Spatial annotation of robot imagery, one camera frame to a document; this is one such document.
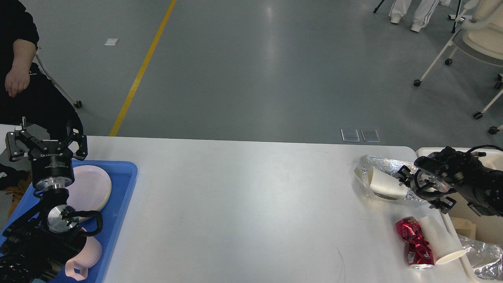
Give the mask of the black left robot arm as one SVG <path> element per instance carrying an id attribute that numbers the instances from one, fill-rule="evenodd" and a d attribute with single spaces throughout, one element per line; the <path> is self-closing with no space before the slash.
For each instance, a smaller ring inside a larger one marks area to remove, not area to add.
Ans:
<path id="1" fill-rule="evenodd" d="M 6 147 L 10 161 L 30 160 L 39 202 L 2 233 L 1 282 L 48 282 L 103 228 L 100 212 L 76 211 L 67 204 L 68 186 L 74 183 L 72 159 L 86 159 L 87 137 L 71 131 L 63 141 L 39 140 L 29 134 L 23 118 L 20 130 L 6 134 Z"/>

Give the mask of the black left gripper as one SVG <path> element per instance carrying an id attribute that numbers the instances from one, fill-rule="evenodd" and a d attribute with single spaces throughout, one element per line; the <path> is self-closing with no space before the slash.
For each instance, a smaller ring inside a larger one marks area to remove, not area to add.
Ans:
<path id="1" fill-rule="evenodd" d="M 27 125 L 27 119 L 23 117 L 20 130 L 6 134 L 9 161 L 31 159 L 32 185 L 36 190 L 47 191 L 51 186 L 60 188 L 74 183 L 72 158 L 85 160 L 88 156 L 87 136 L 83 130 L 76 129 L 68 120 L 68 135 L 59 142 L 59 153 L 44 153 L 43 142 L 27 131 Z M 71 149 L 74 143 L 78 146 L 76 151 Z"/>

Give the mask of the seated person's hand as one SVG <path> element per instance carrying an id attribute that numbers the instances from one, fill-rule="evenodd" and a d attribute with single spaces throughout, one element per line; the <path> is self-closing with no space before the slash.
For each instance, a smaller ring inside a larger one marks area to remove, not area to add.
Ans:
<path id="1" fill-rule="evenodd" d="M 30 84 L 30 72 L 22 68 L 12 67 L 6 75 L 5 90 L 9 97 L 15 98 L 20 92 L 23 92 Z"/>

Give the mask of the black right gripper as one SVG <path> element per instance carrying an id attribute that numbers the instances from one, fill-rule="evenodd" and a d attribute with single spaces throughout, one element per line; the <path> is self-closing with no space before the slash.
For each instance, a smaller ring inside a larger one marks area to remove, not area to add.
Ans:
<path id="1" fill-rule="evenodd" d="M 407 165 L 403 165 L 396 172 L 399 185 L 405 185 L 422 200 L 429 202 L 430 208 L 437 209 L 446 215 L 456 205 L 457 201 L 451 197 L 452 186 L 437 176 L 430 175 L 424 170 L 412 171 Z"/>

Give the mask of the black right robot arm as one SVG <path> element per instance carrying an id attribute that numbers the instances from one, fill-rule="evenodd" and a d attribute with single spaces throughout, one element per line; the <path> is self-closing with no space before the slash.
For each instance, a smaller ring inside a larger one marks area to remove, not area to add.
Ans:
<path id="1" fill-rule="evenodd" d="M 443 214 L 456 204 L 450 195 L 458 193 L 476 215 L 501 217 L 503 173 L 480 161 L 486 147 L 497 149 L 495 145 L 481 145 L 462 152 L 447 146 L 418 157 L 413 163 L 416 172 L 403 165 L 393 177 Z"/>

